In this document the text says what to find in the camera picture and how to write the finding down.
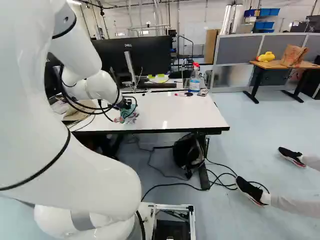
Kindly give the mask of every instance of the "brown bag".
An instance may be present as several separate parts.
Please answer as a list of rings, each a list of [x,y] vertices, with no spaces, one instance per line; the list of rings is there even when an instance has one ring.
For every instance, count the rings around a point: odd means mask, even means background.
[[[288,44],[281,58],[280,64],[288,68],[298,68],[304,59],[304,55],[309,51],[307,47],[299,47]]]

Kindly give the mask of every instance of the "plastic bottle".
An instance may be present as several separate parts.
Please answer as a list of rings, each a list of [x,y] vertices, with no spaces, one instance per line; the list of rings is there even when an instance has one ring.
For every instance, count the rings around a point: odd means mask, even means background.
[[[199,92],[200,91],[200,82],[201,78],[199,77],[199,63],[194,62],[193,64],[193,71],[190,76],[190,82],[189,82],[189,90],[188,92]]]

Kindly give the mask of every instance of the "white pants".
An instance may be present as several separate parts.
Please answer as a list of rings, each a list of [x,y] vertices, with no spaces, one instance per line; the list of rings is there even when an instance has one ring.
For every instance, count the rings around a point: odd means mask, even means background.
[[[320,172],[320,157],[303,156],[302,162],[310,168],[313,168]],[[293,214],[320,218],[320,200],[297,200],[271,194],[271,206]]]

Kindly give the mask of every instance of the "gray partition panel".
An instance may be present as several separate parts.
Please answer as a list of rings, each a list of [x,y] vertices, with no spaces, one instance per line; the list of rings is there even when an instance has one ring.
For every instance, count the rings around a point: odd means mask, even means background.
[[[242,64],[255,60],[262,36],[220,37],[216,64]]]
[[[288,44],[301,47],[306,35],[265,35],[260,54],[270,51],[275,59],[281,59]]]
[[[309,35],[305,46],[309,48],[309,52],[304,56],[304,60],[313,63],[317,55],[320,55],[320,35]]]

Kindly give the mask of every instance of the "computer monitor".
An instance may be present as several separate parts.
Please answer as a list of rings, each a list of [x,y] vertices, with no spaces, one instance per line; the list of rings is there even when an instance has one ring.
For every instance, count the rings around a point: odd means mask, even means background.
[[[110,67],[118,76],[130,76],[125,52],[130,52],[136,76],[165,74],[171,65],[171,36],[144,36],[93,40],[93,46],[102,61],[102,70]]]

